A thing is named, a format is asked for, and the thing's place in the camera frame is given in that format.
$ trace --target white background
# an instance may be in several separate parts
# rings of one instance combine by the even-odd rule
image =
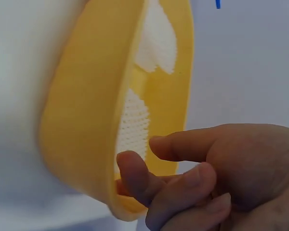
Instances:
[[[0,231],[134,231],[44,168],[34,134],[44,87],[84,0],[0,1]],[[289,0],[192,1],[187,128],[289,127]],[[192,165],[184,163],[180,171]],[[145,231],[143,221],[138,231]]]

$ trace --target blue object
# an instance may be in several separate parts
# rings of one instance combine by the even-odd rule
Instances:
[[[221,8],[221,0],[215,0],[216,1],[216,8],[220,9]]]

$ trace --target white bristles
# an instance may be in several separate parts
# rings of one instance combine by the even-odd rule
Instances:
[[[142,34],[139,43],[135,63],[149,73],[154,72],[157,67],[156,63],[154,62],[152,52],[150,52],[150,45],[148,44],[148,40],[145,39],[144,34]]]
[[[149,112],[144,101],[129,89],[121,116],[116,153],[134,151],[145,160],[149,122]]]
[[[146,72],[154,71],[158,65],[172,74],[176,58],[177,40],[172,25],[159,0],[149,0],[135,62]]]

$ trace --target human hand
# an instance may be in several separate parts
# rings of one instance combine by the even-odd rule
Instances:
[[[118,192],[149,208],[150,230],[289,231],[289,128],[222,125],[155,137],[150,147],[163,160],[203,162],[156,177],[135,153],[118,156]]]

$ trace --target yellow plastic frame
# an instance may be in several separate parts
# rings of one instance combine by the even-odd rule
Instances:
[[[124,221],[146,208],[118,196],[114,184],[115,144],[125,94],[132,88],[150,112],[149,136],[183,130],[193,62],[193,19],[189,0],[160,0],[177,36],[174,73],[146,73],[134,64],[147,0],[91,0],[77,21],[49,88],[41,117],[43,158],[63,182],[107,204]],[[148,152],[156,175],[177,164]]]

